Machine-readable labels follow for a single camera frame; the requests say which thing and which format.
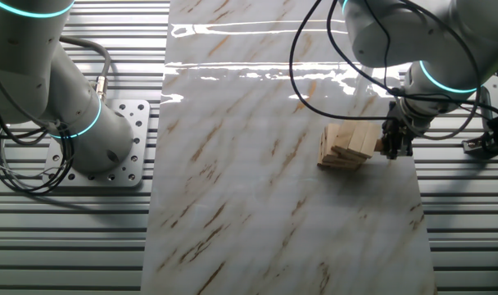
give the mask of white marble board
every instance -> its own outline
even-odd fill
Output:
[[[316,166],[324,126],[341,122],[289,84],[311,4],[171,1],[143,294],[435,293],[413,159]],[[385,116],[385,93],[330,47],[329,4],[300,39],[298,86],[325,111]],[[339,12],[333,23],[351,55]]]

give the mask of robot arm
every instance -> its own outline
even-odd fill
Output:
[[[104,103],[60,45],[74,0],[0,0],[0,115],[29,120],[7,98],[41,122],[61,122],[76,147],[73,168],[87,175],[117,167],[133,145],[130,123]],[[57,128],[47,126],[60,140]]]
[[[498,0],[413,2],[432,12],[462,38],[473,54],[483,83],[498,70]],[[456,100],[466,100],[475,92],[477,82],[468,55],[436,21],[398,0],[370,0],[368,4],[391,37],[387,65],[414,61],[402,89],[405,94],[444,93]],[[358,61],[370,67],[384,67],[387,37],[365,1],[343,0],[342,10]],[[392,107],[390,116],[404,116],[422,133],[436,116],[458,108],[454,103],[406,98],[400,104]],[[410,155],[410,140],[415,135],[399,134],[400,128],[403,128],[400,122],[384,124],[385,134],[396,134],[389,139],[390,150],[384,151],[391,158]]]

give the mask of black cable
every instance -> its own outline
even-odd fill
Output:
[[[333,119],[339,119],[339,120],[396,120],[394,117],[387,117],[387,116],[364,116],[364,117],[351,117],[351,116],[338,116],[338,115],[333,115],[326,113],[324,111],[321,111],[313,106],[311,106],[301,95],[300,91],[298,90],[297,87],[297,82],[295,81],[294,77],[294,70],[293,70],[293,63],[294,63],[294,55],[295,55],[295,50],[297,48],[297,43],[298,39],[300,38],[302,30],[306,27],[307,21],[311,18],[313,13],[315,12],[316,8],[318,5],[321,3],[322,0],[316,0],[315,4],[313,7],[309,10],[309,12],[306,15],[306,18],[301,22],[300,28],[298,28],[297,34],[295,35],[295,38],[292,41],[292,46],[291,46],[291,53],[289,55],[289,77],[291,78],[291,85],[292,88],[295,92],[295,94],[298,96],[298,99],[310,110],[313,112],[326,116],[328,118],[333,118]]]
[[[391,48],[391,35],[389,34],[389,32],[387,31],[386,27],[382,24],[382,22],[377,18],[376,14],[374,13],[373,9],[371,8],[371,6],[369,5],[369,1],[368,0],[364,0],[365,2],[365,6],[367,7],[367,9],[369,10],[369,13],[371,14],[371,16],[374,18],[374,20],[377,22],[378,26],[380,27],[380,29],[383,31],[383,33],[386,35],[386,38],[387,38],[387,46],[386,46],[386,51],[384,53],[384,58],[383,58],[383,64],[384,64],[384,75],[383,75],[383,84],[384,86],[387,87],[387,57],[389,55],[389,50]],[[444,94],[444,93],[441,93],[441,95],[445,96],[446,98],[448,98],[450,101],[452,101],[457,107],[465,110],[465,111],[468,111],[468,112],[471,112],[472,110],[469,110],[467,107],[462,107],[462,102],[456,102],[452,97],[450,97],[449,95],[447,94]],[[417,94],[415,95],[416,97],[420,97],[422,96],[422,94]],[[495,107],[491,107],[491,106],[488,106],[488,105],[484,105],[481,103],[481,106],[480,107],[483,107],[483,108],[488,108],[490,109],[491,111],[494,111],[498,114],[498,109],[495,108]],[[481,116],[482,118],[486,119],[486,120],[490,120],[489,118],[483,116],[482,114],[478,114],[478,116]]]
[[[54,190],[60,183],[61,181],[67,176],[67,174],[70,171],[70,168],[72,167],[73,160],[71,158],[71,155],[74,154],[74,144],[71,138],[69,138],[69,133],[68,132],[61,132],[61,145],[62,145],[62,159],[61,159],[61,166],[60,169],[57,170],[57,172],[50,177],[49,181],[47,181],[45,184],[38,186],[36,188],[22,188],[19,184],[17,184],[12,177],[14,175],[11,175],[8,171],[1,169],[0,170],[0,180],[10,189],[20,192],[20,193],[25,193],[26,195],[29,196],[34,196],[34,197],[39,197],[43,196],[47,193],[50,193],[52,190]],[[0,165],[1,166],[8,166],[8,164],[5,162],[5,159],[1,156],[2,152],[2,141],[0,140]],[[65,168],[62,169],[64,164],[67,162],[67,165]],[[45,191],[42,192],[37,192],[40,189],[46,188]]]
[[[452,102],[452,103],[456,104],[457,106],[459,106],[461,108],[464,108],[464,107],[461,106],[462,104],[469,104],[469,105],[473,105],[474,104],[474,102],[472,102],[472,101],[465,101],[465,100],[454,99],[454,98],[450,97],[449,95],[447,95],[445,93],[416,94],[415,98],[413,98],[414,97],[413,95],[405,95],[405,96],[408,99],[415,99],[415,100],[419,100],[421,102]],[[447,98],[447,100],[443,99],[443,98],[426,98],[426,97],[434,97],[434,96],[443,96],[443,97]],[[478,106],[480,108],[484,108],[484,109],[487,109],[489,111],[493,111],[496,114],[498,114],[498,109],[496,107],[492,107],[492,106],[487,105],[485,103],[479,103]]]
[[[40,132],[44,132],[44,131],[47,131],[47,129],[45,129],[45,127],[42,127],[40,129],[36,129],[34,131],[30,131],[28,133],[25,133],[25,134],[19,134],[19,135],[16,135],[17,138],[28,138],[30,136],[33,136],[35,134],[38,134]],[[11,139],[9,136],[7,135],[0,135],[0,139]]]
[[[469,50],[467,44],[465,44],[464,40],[462,40],[462,38],[446,23],[444,23],[442,20],[440,20],[439,18],[437,18],[435,15],[433,15],[430,11],[427,11],[426,9],[422,8],[421,6],[419,5],[416,5],[414,3],[412,3],[411,1],[408,1],[408,0],[399,0],[401,2],[403,2],[405,5],[407,5],[408,7],[412,8],[412,11],[420,11],[421,13],[423,13],[424,15],[428,16],[429,18],[433,19],[434,21],[436,21],[441,27],[443,27],[445,30],[447,30],[452,36],[453,38],[457,41],[457,43],[463,48],[463,50],[465,51],[466,55],[468,56],[468,59],[469,59],[469,62],[472,64],[473,66],[473,69],[474,69],[474,72],[475,72],[475,76],[476,76],[476,81],[477,81],[477,92],[476,92],[476,98],[475,98],[475,101],[473,103],[473,109],[471,110],[470,114],[469,114],[469,117],[466,119],[466,121],[462,124],[462,126],[460,126],[456,131],[452,132],[451,134],[448,134],[446,136],[441,136],[441,137],[430,137],[430,136],[427,136],[425,134],[422,134],[420,133],[418,130],[415,130],[415,129],[412,129],[411,130],[416,133],[419,137],[422,137],[422,138],[426,138],[426,139],[431,139],[431,140],[442,140],[442,139],[447,139],[447,138],[452,138],[454,136],[456,136],[457,134],[459,134],[460,132],[464,131],[467,126],[469,125],[469,123],[471,122],[471,120],[477,115],[477,109],[478,107],[480,106],[480,99],[481,99],[481,94],[482,94],[482,86],[481,86],[481,79],[480,79],[480,74],[478,72],[478,66],[477,66],[477,62],[475,61],[474,59],[474,56],[473,54],[471,53],[471,51]],[[338,45],[336,44],[335,40],[334,40],[334,37],[333,37],[333,34],[332,34],[332,30],[331,30],[331,23],[332,23],[332,18],[333,18],[333,14],[334,14],[334,11],[335,11],[335,8],[336,8],[336,5],[337,5],[337,0],[333,0],[333,3],[331,5],[331,8],[329,9],[329,14],[328,14],[328,19],[327,19],[327,33],[328,33],[328,36],[329,36],[329,41],[331,42],[331,44],[333,45],[334,49],[340,54],[340,56],[354,69],[356,70],[357,72],[359,72],[362,76],[364,76],[366,79],[368,79],[369,81],[371,81],[372,83],[378,85],[379,87],[381,87],[382,89],[385,89],[388,93],[390,93],[391,95],[393,95],[396,100],[398,100],[397,97],[403,97],[403,98],[408,98],[408,99],[414,99],[414,100],[420,100],[420,101],[423,101],[423,99],[421,99],[421,97],[419,95],[408,95],[408,94],[403,94],[401,93],[400,91],[394,91],[394,89],[390,89],[388,88],[386,85],[382,85],[381,83],[379,83],[377,80],[375,80],[374,78],[372,78],[371,76],[365,74],[362,70],[358,69],[358,67],[356,67],[353,62],[344,54],[344,52],[338,47]],[[408,125],[409,122],[407,122],[407,119],[405,117],[402,117],[402,119],[404,120],[404,122]]]
[[[17,109],[22,115],[27,117],[27,119],[32,120],[36,125],[39,125],[41,127],[48,126],[48,123],[40,120],[39,118],[36,118],[32,114],[30,114],[26,109],[21,107],[15,100],[12,98],[12,96],[9,94],[5,86],[3,85],[2,81],[0,80],[0,91],[2,92],[3,96],[5,97],[6,100],[8,100],[11,105]]]
[[[3,129],[3,131],[5,132],[5,134],[7,135],[7,137],[9,139],[11,139],[12,141],[14,141],[15,143],[18,143],[20,145],[25,145],[25,146],[30,146],[30,145],[35,145],[36,143],[39,143],[43,137],[45,137],[45,135],[47,134],[47,131],[43,128],[43,129],[38,129],[38,130],[43,130],[43,133],[42,135],[40,135],[39,138],[31,141],[31,142],[25,142],[25,141],[22,141],[20,140],[17,136],[15,136],[8,128],[7,128],[7,125],[5,124],[5,121],[3,120],[2,118],[2,115],[0,114],[0,127]]]
[[[109,73],[109,68],[111,67],[111,55],[107,51],[106,48],[104,48],[102,45],[88,41],[88,40],[83,40],[83,39],[78,39],[78,38],[73,38],[73,37],[67,37],[67,36],[61,36],[60,37],[60,42],[63,43],[68,43],[84,48],[91,48],[95,52],[100,53],[103,58],[105,58],[105,61],[103,63],[103,70],[102,73],[100,74],[101,76],[107,77],[107,74]]]
[[[387,38],[386,52],[383,56],[383,64],[385,65],[383,72],[383,84],[387,87],[387,56],[389,55],[389,49],[391,49],[391,35],[389,34],[389,32],[387,32],[387,29],[382,25],[382,23],[380,23],[380,20],[374,14],[373,9],[371,9],[371,6],[369,5],[369,2],[367,2],[367,0],[365,0],[365,5],[367,6],[369,12],[371,13],[371,16],[373,16],[374,20],[380,26],[380,29],[382,29]]]

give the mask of stack of wooden blocks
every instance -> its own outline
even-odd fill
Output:
[[[368,121],[329,124],[320,141],[319,166],[356,170],[370,159],[382,127]]]

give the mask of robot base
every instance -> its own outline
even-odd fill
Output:
[[[85,175],[71,169],[70,173],[60,183],[60,188],[132,188],[142,183],[143,160],[147,146],[147,127],[149,124],[150,105],[144,100],[110,99],[106,104],[113,111],[123,115],[133,127],[134,143],[127,158],[116,168],[94,175]],[[51,140],[45,170],[58,167],[61,159],[61,147]],[[48,181],[48,175],[43,176],[43,182]]]

